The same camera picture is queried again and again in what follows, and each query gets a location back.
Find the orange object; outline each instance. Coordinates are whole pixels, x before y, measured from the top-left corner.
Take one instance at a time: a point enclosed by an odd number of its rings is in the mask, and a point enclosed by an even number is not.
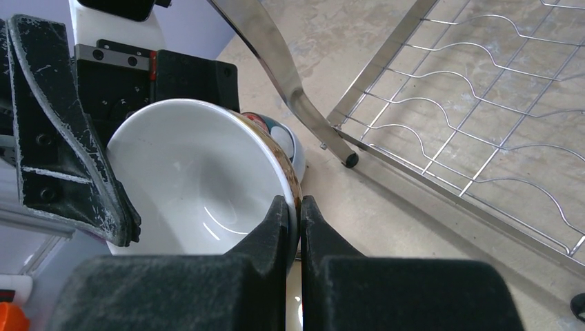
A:
[[[0,302],[0,331],[26,331],[30,321],[19,306]]]

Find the wire rack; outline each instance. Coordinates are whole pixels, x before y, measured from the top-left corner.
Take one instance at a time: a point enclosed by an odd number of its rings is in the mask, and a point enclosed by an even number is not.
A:
[[[418,0],[328,120],[585,270],[585,1]]]

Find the bowl rim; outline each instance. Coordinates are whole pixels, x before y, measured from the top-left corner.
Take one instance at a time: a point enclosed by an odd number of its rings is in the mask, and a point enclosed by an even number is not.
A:
[[[130,115],[114,132],[110,142],[108,142],[108,146],[106,148],[106,153],[110,152],[110,144],[113,141],[116,141],[120,138],[123,132],[126,131],[128,126],[133,125],[136,119],[142,118],[144,116],[148,116],[151,112],[157,111],[157,108],[164,107],[164,106],[175,106],[175,105],[190,105],[190,106],[197,106],[200,109],[205,109],[205,111],[213,111],[223,118],[230,120],[234,123],[238,128],[242,129],[248,136],[252,137],[254,142],[257,146],[259,146],[264,153],[264,156],[269,160],[273,170],[276,172],[277,177],[280,182],[280,186],[284,191],[284,199],[288,206],[288,240],[289,240],[289,247],[287,249],[287,265],[292,265],[292,262],[295,260],[295,255],[297,253],[297,245],[298,245],[298,234],[299,234],[299,219],[297,219],[297,209],[295,206],[295,197],[293,195],[293,189],[291,188],[287,177],[284,173],[284,170],[281,167],[280,162],[276,156],[270,150],[270,147],[262,140],[262,138],[252,129],[250,128],[246,122],[242,121],[237,113],[234,113],[232,110],[227,108],[215,105],[213,103],[208,103],[201,100],[196,99],[167,99],[163,101],[157,101],[151,103],[140,110],[136,111],[134,114]],[[106,242],[108,244],[108,249],[110,253],[117,255],[112,251],[113,247],[111,243]]]

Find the marble countertop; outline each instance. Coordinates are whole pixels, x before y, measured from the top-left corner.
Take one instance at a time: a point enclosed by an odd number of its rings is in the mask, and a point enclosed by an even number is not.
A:
[[[413,2],[262,1],[289,45],[305,91],[324,116]],[[486,261],[508,283],[527,330],[585,330],[568,306],[585,289],[581,278],[447,208],[443,199],[364,153],[354,170],[343,167],[283,104],[239,37],[218,60],[238,67],[242,112],[266,114],[297,133],[308,160],[303,194],[313,195],[331,226],[364,254]],[[287,330],[301,328],[299,270],[296,265],[288,280]]]

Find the rubber foot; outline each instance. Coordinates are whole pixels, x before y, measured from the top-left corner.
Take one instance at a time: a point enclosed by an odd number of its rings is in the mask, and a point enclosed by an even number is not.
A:
[[[346,166],[346,168],[348,168],[348,169],[351,169],[351,168],[355,167],[355,165],[357,164],[358,161],[359,161],[359,156],[357,156],[357,153],[354,152],[353,154],[348,156],[344,166]]]
[[[577,294],[571,299],[571,312],[578,320],[585,322],[585,293]]]

